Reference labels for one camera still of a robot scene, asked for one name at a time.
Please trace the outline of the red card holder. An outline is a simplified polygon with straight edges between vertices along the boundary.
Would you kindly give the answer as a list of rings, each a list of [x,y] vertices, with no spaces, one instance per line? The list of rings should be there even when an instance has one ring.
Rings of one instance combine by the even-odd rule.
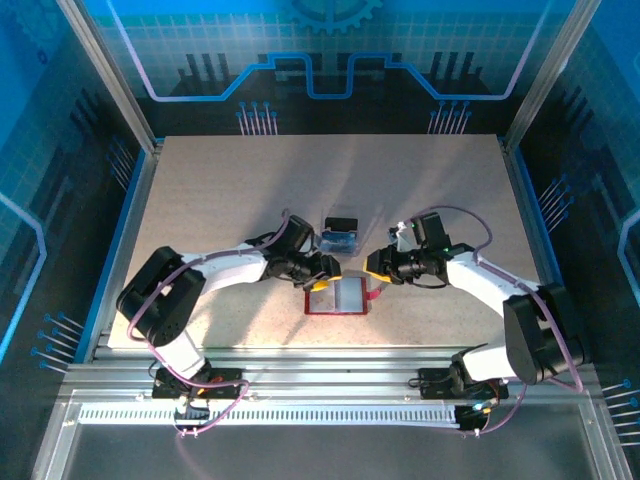
[[[384,284],[370,276],[347,275],[330,279],[330,286],[319,292],[305,292],[304,313],[325,316],[362,316],[370,303],[384,290]]]

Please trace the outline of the clear acrylic card stand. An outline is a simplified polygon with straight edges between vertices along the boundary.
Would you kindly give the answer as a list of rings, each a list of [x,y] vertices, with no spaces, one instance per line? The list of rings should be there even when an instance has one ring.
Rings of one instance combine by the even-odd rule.
[[[361,222],[360,222],[360,219],[359,219],[358,211],[357,211],[355,206],[352,206],[352,205],[349,205],[349,204],[344,204],[344,203],[334,203],[331,206],[328,206],[328,207],[324,208],[321,211],[320,223],[319,223],[320,229],[319,229],[319,233],[318,233],[319,248],[320,248],[320,243],[323,240],[322,239],[322,233],[324,231],[326,231],[324,229],[324,220],[328,216],[351,217],[351,218],[357,218],[358,219],[358,230],[356,231],[356,233],[357,233],[356,243],[358,244],[358,248],[359,248]]]

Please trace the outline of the small black electronics box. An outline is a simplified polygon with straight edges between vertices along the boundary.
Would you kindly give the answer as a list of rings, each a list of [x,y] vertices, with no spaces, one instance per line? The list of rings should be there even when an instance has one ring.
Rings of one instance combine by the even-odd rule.
[[[489,425],[492,410],[484,404],[459,405],[455,407],[455,421],[461,432],[483,431]]]
[[[209,418],[210,410],[207,406],[194,406],[192,399],[180,397],[174,409],[173,424],[180,433],[185,433],[204,425]]]

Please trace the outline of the aluminium front frame rail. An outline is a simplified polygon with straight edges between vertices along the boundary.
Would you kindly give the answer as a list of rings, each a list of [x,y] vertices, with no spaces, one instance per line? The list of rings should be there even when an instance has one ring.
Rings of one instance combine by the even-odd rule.
[[[455,348],[212,348],[215,367],[240,368],[247,404],[416,404],[407,382],[420,368],[445,368]],[[141,349],[98,348],[90,363],[69,366],[59,396],[74,401],[147,401],[152,359]]]

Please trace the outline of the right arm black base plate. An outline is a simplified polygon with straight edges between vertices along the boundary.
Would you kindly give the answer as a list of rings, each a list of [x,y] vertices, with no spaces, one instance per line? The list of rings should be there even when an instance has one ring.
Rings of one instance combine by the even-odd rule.
[[[508,399],[506,385],[498,380],[474,382],[463,378],[453,368],[421,368],[416,378],[423,400],[491,400]]]

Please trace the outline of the aluminium side rail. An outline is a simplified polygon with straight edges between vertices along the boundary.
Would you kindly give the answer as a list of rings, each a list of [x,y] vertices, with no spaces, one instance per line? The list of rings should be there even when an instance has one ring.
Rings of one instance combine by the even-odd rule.
[[[519,153],[503,154],[539,281],[507,302],[507,351],[542,370],[560,371],[583,358],[580,322],[561,285],[529,174]]]
[[[133,258],[163,146],[164,140],[161,139],[153,153],[142,154],[136,161],[131,175],[112,244],[105,260],[105,284],[94,325],[96,345],[99,345],[102,338],[111,331],[116,319],[116,299],[126,283],[128,268]]]

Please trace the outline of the aluminium corner post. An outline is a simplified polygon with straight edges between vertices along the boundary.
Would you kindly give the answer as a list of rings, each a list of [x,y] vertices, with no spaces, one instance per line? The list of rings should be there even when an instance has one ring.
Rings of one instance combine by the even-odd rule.
[[[507,155],[515,152],[552,87],[566,68],[602,0],[575,0],[503,140]]]
[[[158,152],[158,142],[124,75],[81,0],[55,0],[96,69],[120,114],[147,154]]]

